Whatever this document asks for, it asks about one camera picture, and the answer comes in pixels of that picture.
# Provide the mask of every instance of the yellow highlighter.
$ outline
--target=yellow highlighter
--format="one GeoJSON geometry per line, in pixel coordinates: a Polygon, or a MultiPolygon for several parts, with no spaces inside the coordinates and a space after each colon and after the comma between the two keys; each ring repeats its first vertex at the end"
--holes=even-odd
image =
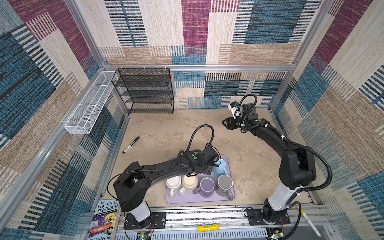
{"type": "Polygon", "coordinates": [[[307,222],[309,223],[309,225],[311,226],[311,228],[313,229],[313,231],[316,233],[316,235],[318,237],[321,237],[321,234],[320,232],[317,230],[317,228],[313,225],[312,221],[310,220],[310,218],[307,216],[307,214],[304,212],[304,210],[302,209],[301,210],[301,214],[303,215],[303,217],[305,218],[305,220],[307,220],[307,222]]]}
{"type": "Polygon", "coordinates": [[[218,224],[198,226],[197,230],[198,232],[208,232],[208,231],[218,230],[218,224]]]}

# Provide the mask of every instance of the wall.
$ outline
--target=wall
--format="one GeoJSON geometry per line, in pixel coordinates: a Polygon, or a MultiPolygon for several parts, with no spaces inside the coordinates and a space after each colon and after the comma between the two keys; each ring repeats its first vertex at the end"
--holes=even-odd
{"type": "Polygon", "coordinates": [[[274,114],[329,161],[317,193],[344,239],[383,239],[384,1],[336,0],[314,39],[274,114]]]}
{"type": "MultiPolygon", "coordinates": [[[[99,66],[64,0],[0,0],[0,200],[99,66]]],[[[66,134],[0,239],[72,239],[122,121],[111,94],[89,135],[66,134]]]]}
{"type": "MultiPolygon", "coordinates": [[[[290,64],[320,0],[78,0],[110,65],[290,64]]],[[[175,108],[268,106],[285,73],[171,72],[175,108]]]]}

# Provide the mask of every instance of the light blue mug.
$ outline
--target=light blue mug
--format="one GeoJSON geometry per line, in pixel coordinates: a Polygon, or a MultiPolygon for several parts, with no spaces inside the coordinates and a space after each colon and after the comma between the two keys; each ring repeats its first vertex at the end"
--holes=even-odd
{"type": "Polygon", "coordinates": [[[228,175],[227,168],[226,168],[226,163],[224,159],[219,159],[218,161],[215,162],[215,164],[220,164],[218,167],[213,167],[212,168],[212,174],[220,177],[221,175],[228,175]]]}

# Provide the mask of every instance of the book cover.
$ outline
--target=book cover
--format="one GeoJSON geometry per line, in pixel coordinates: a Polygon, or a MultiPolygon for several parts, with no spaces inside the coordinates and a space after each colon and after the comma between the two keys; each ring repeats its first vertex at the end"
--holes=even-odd
{"type": "Polygon", "coordinates": [[[85,239],[110,240],[118,208],[117,200],[100,200],[85,239]]]}

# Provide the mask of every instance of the white wire basket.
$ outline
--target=white wire basket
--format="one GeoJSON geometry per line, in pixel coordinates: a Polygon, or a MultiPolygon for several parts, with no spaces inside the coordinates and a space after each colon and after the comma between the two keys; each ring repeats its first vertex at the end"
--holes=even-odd
{"type": "Polygon", "coordinates": [[[65,129],[70,134],[89,134],[91,132],[113,89],[112,79],[114,81],[118,79],[114,71],[103,71],[99,74],[65,124],[65,129]]]}

